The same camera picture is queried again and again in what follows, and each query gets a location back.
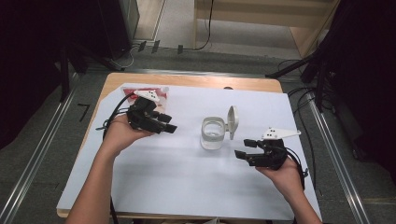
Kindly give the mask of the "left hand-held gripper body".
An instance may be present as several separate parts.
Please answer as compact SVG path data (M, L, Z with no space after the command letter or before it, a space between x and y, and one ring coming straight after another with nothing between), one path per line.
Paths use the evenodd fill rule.
M130 126L135 130L145 130L151 133L161 133L163 124L157 118L156 104L160 101L155 91L133 91L136 96L134 103L126 112Z

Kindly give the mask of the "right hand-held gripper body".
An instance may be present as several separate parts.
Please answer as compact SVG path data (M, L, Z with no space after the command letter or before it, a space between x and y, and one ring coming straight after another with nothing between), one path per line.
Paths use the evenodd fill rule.
M263 153L247 154L247 163L250 166L278 170L286 158L291 157L297 165L301 165L298 155L292 149L286 147L283 142L284 138L300 134L299 130L268 128L262 135L261 140L255 140L258 144L256 147L261 148Z

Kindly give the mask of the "red and white spout pouch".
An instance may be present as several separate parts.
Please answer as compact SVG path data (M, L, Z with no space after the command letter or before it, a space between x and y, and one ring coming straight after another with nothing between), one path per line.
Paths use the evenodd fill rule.
M134 91L155 91L159 101L156 102L156 108L155 111L158 111L160 113L164 113L166 109L166 104L167 104L167 98L168 98L168 91L169 89L167 87L148 87L148 88L135 88L135 87L122 87L121 90L123 91L124 95L128 95L131 92Z

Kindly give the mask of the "clear jar with grey lid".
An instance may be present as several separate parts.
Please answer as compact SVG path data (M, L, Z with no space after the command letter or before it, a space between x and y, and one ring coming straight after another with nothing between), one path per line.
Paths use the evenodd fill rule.
M233 140L239 125L239 113L235 105L231 105L227 114L227 119L220 117L204 118L201 126L201 146L206 150L220 149L225 138Z

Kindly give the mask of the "person's left hand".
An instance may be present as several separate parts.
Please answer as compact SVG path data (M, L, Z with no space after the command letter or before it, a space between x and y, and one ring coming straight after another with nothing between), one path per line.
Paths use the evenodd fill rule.
M133 129L126 115L116 116L110 122L99 152L107 158L116 158L135 141L148 136L152 136L152 133Z

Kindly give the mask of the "person's right hand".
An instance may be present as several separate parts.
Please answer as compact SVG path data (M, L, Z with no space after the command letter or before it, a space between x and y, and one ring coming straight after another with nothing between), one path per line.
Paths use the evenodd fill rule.
M297 203L303 200L304 190L297 165L292 159L287 158L278 170L266 167L257 167L256 170L273 182L288 203Z

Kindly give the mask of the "wooden table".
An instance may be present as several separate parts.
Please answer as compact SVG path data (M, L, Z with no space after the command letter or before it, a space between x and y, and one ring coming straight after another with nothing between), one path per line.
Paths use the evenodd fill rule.
M121 86L127 87L168 87L181 86L192 88L211 88L211 89L238 89L240 91L265 91L273 93L280 92L280 84L271 79L235 78L235 77L195 77L182 75L149 75L149 74L117 74L113 73L106 79L103 88L101 101L97 107L95 118L92 120L91 128L85 138L85 144L78 153L76 163L67 181L65 190L57 205L57 213L66 219L69 212L80 193L82 186L89 174L95 155L105 139L106 133L100 127L107 119L116 104L122 99L123 93ZM318 201L310 179L301 180L304 194L312 205L315 212L320 217ZM112 186L110 194L110 212L116 210L112 200ZM204 218L204 217L183 217L183 216L145 216L124 214L131 217L176 217L176 218Z

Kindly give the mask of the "white paper sheet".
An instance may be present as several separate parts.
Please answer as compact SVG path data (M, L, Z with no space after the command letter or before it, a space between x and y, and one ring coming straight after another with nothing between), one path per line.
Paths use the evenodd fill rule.
M168 86L165 106L173 133L143 138L116 158L112 200L118 213L145 216L291 220L271 180L234 153L270 128L295 129L285 93ZM236 106L239 126L218 150L202 148L204 118L226 118Z

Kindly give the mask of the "black stand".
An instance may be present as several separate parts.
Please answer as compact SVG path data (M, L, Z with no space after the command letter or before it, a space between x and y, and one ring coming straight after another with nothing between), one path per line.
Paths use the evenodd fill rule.
M72 64L77 72L85 73L88 69L87 64L83 59L83 55L88 55L94 61L100 63L110 71L122 71L122 68L103 57L93 53L91 50L71 43L70 45L63 45L60 49L60 72L61 72L61 98L60 101L64 102L66 97L70 94L70 81L69 81L69 64Z
M301 74L301 81L305 84L310 83L314 78L316 81L315 88L315 106L319 111L322 111L322 101L324 93L325 78L329 75L328 62L324 59L323 55L317 50L308 56L298 60L291 65L280 69L273 74L266 75L269 78L279 78L285 76L287 73L305 66Z

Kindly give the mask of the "dark cabinet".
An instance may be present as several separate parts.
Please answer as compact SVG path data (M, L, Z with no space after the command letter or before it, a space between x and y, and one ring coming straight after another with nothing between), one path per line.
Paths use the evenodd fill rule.
M140 13L136 0L98 0L112 59L132 48Z

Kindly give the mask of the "light wooden panel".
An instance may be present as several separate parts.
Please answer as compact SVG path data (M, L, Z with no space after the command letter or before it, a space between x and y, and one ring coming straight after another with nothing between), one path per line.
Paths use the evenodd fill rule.
M135 39L154 40L163 14L165 0L136 0L139 21Z

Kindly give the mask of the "dark curtain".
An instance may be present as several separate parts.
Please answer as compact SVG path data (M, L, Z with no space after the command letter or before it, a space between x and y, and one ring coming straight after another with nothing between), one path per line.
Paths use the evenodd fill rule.
M396 184L396 0L341 0L320 48L358 157Z

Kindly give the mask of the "metal cross rail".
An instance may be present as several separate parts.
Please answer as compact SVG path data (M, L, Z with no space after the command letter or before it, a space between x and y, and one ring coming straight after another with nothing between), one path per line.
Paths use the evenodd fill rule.
M130 73L140 74L160 74L160 75L186 75L186 76L212 76L212 77L245 77L245 78L265 78L262 74L242 74L228 72L202 72L184 70L161 70L161 69L133 69Z

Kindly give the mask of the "metal floor rail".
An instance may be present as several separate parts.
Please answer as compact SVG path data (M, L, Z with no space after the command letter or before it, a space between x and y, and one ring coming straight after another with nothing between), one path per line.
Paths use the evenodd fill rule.
M66 94L64 100L58 104L56 110L51 117L46 130L42 134L35 151L25 166L20 178L16 185L13 187L10 195L8 196L7 202L0 212L0 224L11 224L12 220L16 216L21 203L28 192L30 186L33 183L35 175L44 160L48 149L52 143L55 134L58 132L59 126L61 125L64 115L66 114L74 96L79 83L79 74L74 73L69 84L72 86L71 91Z
M372 224L363 206L361 197L351 179L346 165L341 157L324 115L315 104L316 97L313 93L306 96L316 124L330 155L332 165L337 174L341 188L346 196L347 203L357 224Z

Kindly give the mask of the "light wooden furniture frame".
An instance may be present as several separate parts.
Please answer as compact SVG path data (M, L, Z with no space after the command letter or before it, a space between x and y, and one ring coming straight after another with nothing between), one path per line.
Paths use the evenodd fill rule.
M322 32L330 27L341 0L193 0L193 43L197 20L270 24L290 28L302 57L313 52Z

